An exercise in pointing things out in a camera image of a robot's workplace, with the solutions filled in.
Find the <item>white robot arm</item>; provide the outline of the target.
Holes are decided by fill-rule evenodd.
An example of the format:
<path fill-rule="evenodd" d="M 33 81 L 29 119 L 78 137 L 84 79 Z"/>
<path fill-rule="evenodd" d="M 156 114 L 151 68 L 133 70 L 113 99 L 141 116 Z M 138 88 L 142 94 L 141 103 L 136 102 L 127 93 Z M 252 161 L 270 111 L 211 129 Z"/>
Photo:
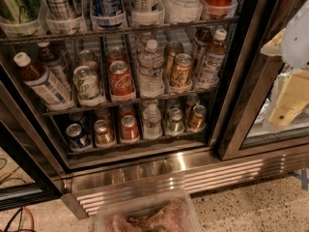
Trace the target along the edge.
<path fill-rule="evenodd" d="M 279 132 L 309 104 L 309 0 L 260 52 L 292 68 L 277 75 L 266 108 L 263 128 Z"/>

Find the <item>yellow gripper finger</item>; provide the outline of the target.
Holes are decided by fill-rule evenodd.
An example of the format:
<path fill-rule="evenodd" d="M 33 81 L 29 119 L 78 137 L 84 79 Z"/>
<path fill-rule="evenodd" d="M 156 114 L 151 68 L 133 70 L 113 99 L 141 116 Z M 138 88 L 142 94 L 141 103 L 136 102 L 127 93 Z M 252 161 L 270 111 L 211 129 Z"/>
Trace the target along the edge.
<path fill-rule="evenodd" d="M 309 104 L 309 70 L 296 69 L 280 74 L 271 103 L 268 121 L 277 128 L 287 127 Z"/>
<path fill-rule="evenodd" d="M 264 44 L 260 49 L 260 52 L 266 56 L 281 56 L 282 49 L 281 43 L 286 29 L 283 28 L 280 32 L 278 32 L 269 42 Z"/>

